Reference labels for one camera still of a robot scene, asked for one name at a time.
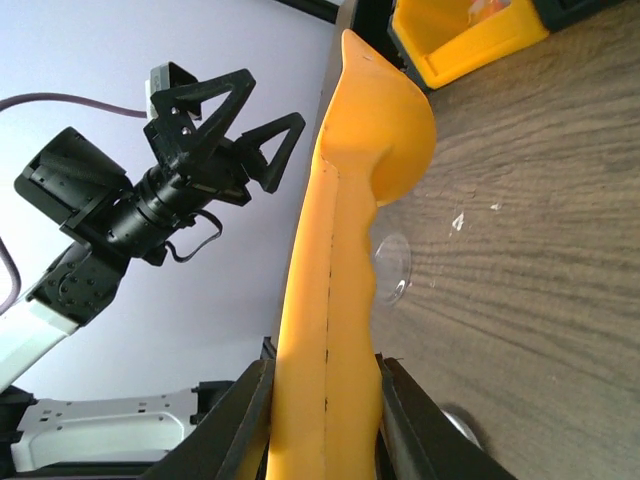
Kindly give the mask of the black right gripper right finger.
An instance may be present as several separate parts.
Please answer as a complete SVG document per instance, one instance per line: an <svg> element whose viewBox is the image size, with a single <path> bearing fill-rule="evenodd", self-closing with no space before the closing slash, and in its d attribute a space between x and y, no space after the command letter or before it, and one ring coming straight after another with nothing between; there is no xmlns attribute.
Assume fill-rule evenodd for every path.
<svg viewBox="0 0 640 480"><path fill-rule="evenodd" d="M395 358L376 356L383 417L376 440L377 479L512 479L467 430L426 394Z"/></svg>

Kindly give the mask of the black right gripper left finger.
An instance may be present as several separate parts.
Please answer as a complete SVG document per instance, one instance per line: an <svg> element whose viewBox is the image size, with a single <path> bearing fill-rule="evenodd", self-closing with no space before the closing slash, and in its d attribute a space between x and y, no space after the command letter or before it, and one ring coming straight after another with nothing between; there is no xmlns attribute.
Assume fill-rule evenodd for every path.
<svg viewBox="0 0 640 480"><path fill-rule="evenodd" d="M275 362L256 360L196 429L141 477L264 479Z"/></svg>

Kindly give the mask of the orange plastic scoop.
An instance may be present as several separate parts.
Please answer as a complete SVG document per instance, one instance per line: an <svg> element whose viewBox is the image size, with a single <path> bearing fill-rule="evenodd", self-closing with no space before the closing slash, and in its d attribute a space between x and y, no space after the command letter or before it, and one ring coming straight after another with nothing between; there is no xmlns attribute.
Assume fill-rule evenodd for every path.
<svg viewBox="0 0 640 480"><path fill-rule="evenodd" d="M370 227L429 167L435 120L421 90L362 40L341 37L342 71L313 151L277 345L270 479L370 479L382 417L370 333Z"/></svg>

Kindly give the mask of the clear plastic cup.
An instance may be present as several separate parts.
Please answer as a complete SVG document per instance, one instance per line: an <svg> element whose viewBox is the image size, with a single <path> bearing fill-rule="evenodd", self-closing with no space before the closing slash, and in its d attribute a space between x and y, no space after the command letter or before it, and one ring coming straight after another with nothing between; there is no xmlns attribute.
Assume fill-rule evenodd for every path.
<svg viewBox="0 0 640 480"><path fill-rule="evenodd" d="M409 286L411 261L410 245L403 234L393 232L379 242L373 253L378 303L390 306L403 296Z"/></svg>

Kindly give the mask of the yellow bin with star candies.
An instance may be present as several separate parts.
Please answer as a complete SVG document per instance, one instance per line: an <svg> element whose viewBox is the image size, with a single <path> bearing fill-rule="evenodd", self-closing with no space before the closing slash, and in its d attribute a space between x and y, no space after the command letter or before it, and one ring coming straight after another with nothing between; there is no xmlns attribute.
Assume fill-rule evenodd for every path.
<svg viewBox="0 0 640 480"><path fill-rule="evenodd" d="M389 35L429 89L549 36L531 1L395 1Z"/></svg>

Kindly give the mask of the black bin with lollipops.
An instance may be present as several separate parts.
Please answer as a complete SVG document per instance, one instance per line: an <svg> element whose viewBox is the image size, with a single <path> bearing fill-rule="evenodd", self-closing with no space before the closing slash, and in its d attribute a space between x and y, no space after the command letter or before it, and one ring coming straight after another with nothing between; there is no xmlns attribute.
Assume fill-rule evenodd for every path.
<svg viewBox="0 0 640 480"><path fill-rule="evenodd" d="M533 0L544 27L552 33L565 29L623 0Z"/></svg>

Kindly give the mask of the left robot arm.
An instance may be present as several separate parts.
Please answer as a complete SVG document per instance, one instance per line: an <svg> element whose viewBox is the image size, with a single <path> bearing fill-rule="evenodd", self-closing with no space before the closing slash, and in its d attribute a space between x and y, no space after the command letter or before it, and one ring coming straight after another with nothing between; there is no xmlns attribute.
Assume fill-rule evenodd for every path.
<svg viewBox="0 0 640 480"><path fill-rule="evenodd" d="M71 239L29 289L1 307L1 475L12 478L87 458L170 451L204 418L208 385L99 401L37 399L16 379L114 300L129 263L184 263L172 236L207 218L208 204L243 206L247 185L274 193L305 128L290 113L231 140L227 131L255 79L237 70L199 81L168 62L146 83L145 136L156 164L132 182L73 128L16 178L16 192Z"/></svg>

